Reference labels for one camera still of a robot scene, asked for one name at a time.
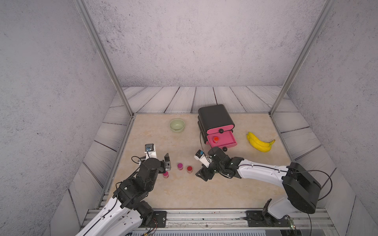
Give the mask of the red paint can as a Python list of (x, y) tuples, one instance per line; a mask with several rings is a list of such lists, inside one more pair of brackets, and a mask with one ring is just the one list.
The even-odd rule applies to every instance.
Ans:
[(187, 172), (190, 174), (193, 172), (193, 167), (192, 166), (188, 166), (187, 167)]

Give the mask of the pink bottom drawer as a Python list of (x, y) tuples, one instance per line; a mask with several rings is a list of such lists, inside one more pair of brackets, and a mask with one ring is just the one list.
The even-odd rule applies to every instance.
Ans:
[[(218, 143), (214, 143), (213, 141), (215, 136), (219, 137)], [(223, 152), (227, 152), (229, 148), (237, 146), (237, 142), (232, 131), (210, 134), (207, 136), (206, 144), (210, 145), (211, 148), (219, 147)]]

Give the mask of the pink drawer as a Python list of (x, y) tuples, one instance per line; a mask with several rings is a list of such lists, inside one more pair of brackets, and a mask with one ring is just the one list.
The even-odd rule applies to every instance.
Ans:
[(215, 133), (224, 133), (224, 132), (233, 130), (234, 127), (235, 127), (235, 125), (230, 124), (230, 125), (225, 125), (225, 126), (210, 128), (210, 129), (208, 129), (206, 131), (206, 134), (210, 135), (210, 134), (215, 134)]
[[(215, 136), (219, 137), (218, 143), (214, 143), (213, 141)], [(237, 142), (232, 131), (210, 134), (207, 136), (206, 144), (210, 145), (211, 148), (219, 147), (223, 152), (227, 152), (229, 148), (237, 146)]]

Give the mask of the pink top drawer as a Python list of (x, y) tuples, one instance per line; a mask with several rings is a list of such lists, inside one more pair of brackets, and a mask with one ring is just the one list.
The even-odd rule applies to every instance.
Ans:
[(224, 133), (224, 132), (233, 130), (234, 127), (235, 127), (235, 125), (230, 124), (230, 125), (225, 125), (225, 126), (210, 128), (210, 129), (208, 129), (206, 131), (206, 134), (210, 135), (210, 134), (215, 134), (215, 133)]

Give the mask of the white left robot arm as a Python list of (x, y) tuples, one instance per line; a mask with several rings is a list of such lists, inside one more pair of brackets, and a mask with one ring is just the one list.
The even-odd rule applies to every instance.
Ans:
[(144, 199), (153, 190), (158, 175), (170, 169), (168, 153), (164, 160), (148, 154), (134, 173), (117, 183), (112, 198), (78, 235), (125, 236), (141, 226), (156, 228), (154, 210)]

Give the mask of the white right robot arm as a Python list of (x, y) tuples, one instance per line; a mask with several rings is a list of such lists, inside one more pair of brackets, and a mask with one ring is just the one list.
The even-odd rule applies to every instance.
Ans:
[(296, 211), (307, 214), (316, 211), (321, 185), (310, 171), (296, 162), (288, 166), (260, 164), (242, 157), (230, 158), (218, 147), (210, 149), (208, 153), (198, 150), (194, 158), (202, 164), (196, 176), (204, 181), (220, 174), (227, 179), (252, 179), (283, 188), (283, 196), (266, 202), (261, 220), (280, 220)]

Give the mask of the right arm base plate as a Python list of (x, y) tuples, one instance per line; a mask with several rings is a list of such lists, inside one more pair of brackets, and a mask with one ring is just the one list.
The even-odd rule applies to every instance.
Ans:
[(290, 228), (292, 225), (287, 216), (284, 216), (281, 219), (276, 219), (269, 213), (264, 213), (262, 210), (248, 210), (243, 219), (247, 221), (249, 227)]

